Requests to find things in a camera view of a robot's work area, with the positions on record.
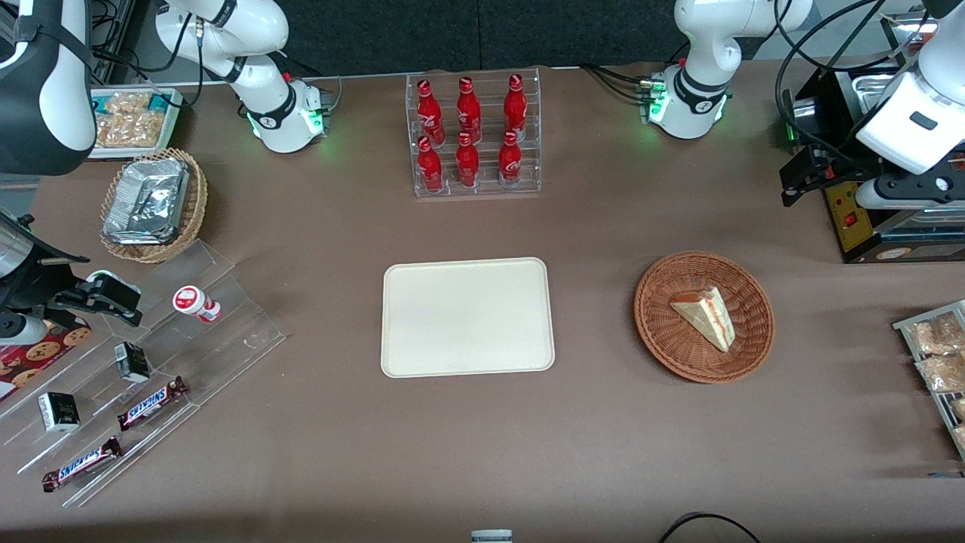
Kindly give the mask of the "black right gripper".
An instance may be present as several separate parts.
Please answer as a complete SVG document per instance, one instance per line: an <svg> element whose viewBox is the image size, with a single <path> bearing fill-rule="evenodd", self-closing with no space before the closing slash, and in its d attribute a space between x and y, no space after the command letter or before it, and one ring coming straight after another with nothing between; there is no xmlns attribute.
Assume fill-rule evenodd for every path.
<svg viewBox="0 0 965 543"><path fill-rule="evenodd" d="M25 312L48 303L50 310L107 314L128 326L141 324L142 312L136 307L125 306L140 302L141 289L108 269L99 269L87 276L84 284L89 296L86 293L60 293L75 288L79 282L70 266L90 259L58 250L37 238L29 228L32 220L29 214L15 219L9 213L1 213L4 309Z"/></svg>

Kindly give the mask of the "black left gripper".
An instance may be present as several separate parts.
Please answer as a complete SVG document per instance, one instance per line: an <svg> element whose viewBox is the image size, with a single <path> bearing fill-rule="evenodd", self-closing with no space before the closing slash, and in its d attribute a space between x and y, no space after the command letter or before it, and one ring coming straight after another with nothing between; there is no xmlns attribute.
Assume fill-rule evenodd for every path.
<svg viewBox="0 0 965 543"><path fill-rule="evenodd" d="M835 179L868 183L859 200L866 203L957 203L964 197L963 149L954 148L923 174L912 174L873 155L857 165L838 164L824 146L807 144L799 150L799 167L781 168L781 201L791 207L807 193L833 186Z"/></svg>

